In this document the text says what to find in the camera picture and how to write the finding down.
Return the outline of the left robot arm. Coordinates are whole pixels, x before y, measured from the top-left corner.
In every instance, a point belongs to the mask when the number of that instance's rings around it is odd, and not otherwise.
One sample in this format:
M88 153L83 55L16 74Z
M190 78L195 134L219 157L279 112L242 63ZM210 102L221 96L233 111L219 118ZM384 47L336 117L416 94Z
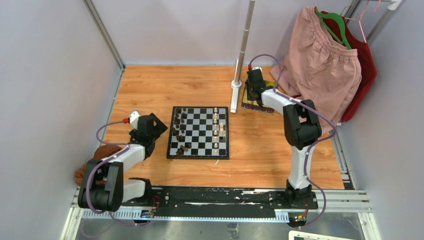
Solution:
M133 127L129 133L130 140L117 143L97 139L103 148L113 147L114 152L107 157L94 157L86 163L77 198L80 208L101 214L115 212L122 203L131 199L142 207L153 201L152 185L148 179L125 181L124 173L152 155L156 140L168 128L154 113L140 115L136 110L121 123Z

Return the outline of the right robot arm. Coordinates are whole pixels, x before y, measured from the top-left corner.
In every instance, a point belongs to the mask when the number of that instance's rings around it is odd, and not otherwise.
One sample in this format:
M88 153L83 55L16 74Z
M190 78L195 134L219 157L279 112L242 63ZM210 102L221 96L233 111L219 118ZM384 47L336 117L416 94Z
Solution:
M291 145L291 169L284 198L292 209L298 209L312 194L311 163L308 160L315 149L312 146L322 135L318 116L311 100L291 98L272 86L268 86L259 68L247 71L247 98L259 106L268 106L283 116L286 141Z

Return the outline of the black white chess board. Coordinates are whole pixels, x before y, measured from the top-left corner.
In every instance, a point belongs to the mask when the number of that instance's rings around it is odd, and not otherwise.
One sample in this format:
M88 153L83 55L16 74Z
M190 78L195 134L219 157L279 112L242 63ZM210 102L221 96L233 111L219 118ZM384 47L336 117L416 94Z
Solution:
M218 148L214 148L214 114L218 114ZM224 135L220 135L224 123ZM226 106L174 106L168 138L168 159L229 160L229 109Z

